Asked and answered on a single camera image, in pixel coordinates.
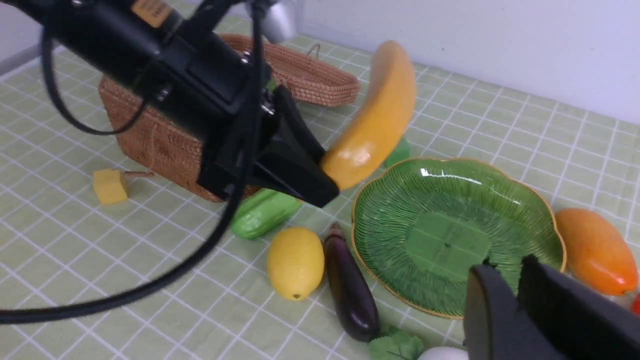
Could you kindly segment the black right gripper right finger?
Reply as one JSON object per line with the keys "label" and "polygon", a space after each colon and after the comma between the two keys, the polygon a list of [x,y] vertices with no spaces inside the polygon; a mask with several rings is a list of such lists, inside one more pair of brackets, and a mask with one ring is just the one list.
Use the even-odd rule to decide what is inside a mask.
{"label": "black right gripper right finger", "polygon": [[518,301],[567,360],[637,360],[639,317],[534,255],[523,258]]}

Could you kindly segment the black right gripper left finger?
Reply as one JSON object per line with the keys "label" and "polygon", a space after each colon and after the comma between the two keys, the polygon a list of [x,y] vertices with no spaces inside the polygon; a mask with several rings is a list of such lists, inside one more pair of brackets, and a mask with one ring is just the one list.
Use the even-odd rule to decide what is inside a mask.
{"label": "black right gripper left finger", "polygon": [[537,329],[502,275],[493,267],[471,267],[463,319],[471,360],[564,360]]}

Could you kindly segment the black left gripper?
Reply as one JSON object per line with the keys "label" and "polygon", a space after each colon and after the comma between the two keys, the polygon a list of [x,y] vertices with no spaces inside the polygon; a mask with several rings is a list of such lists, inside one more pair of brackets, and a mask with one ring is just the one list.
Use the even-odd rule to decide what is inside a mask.
{"label": "black left gripper", "polygon": [[[284,85],[269,89],[271,79],[272,69],[263,57],[245,57],[215,32],[195,38],[174,34],[145,74],[149,89],[167,91],[152,102],[155,109],[201,143],[200,187],[220,201],[231,195],[247,157],[246,129],[258,125],[247,186],[323,208],[339,194],[336,183],[316,164],[326,150],[307,127],[291,91]],[[281,118],[310,158],[279,150]]]}

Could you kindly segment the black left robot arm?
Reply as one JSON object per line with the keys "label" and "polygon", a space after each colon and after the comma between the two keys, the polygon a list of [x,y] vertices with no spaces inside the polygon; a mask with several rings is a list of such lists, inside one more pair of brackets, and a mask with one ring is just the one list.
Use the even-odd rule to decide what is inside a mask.
{"label": "black left robot arm", "polygon": [[285,86],[268,89],[272,71],[262,38],[297,32],[283,0],[247,0],[250,52],[215,34],[235,0],[204,0],[188,19],[162,0],[9,0],[42,25],[46,88],[71,118],[57,89],[53,41],[142,98],[201,141],[198,184],[218,198],[256,186],[324,207],[339,194],[321,169],[325,154]]}

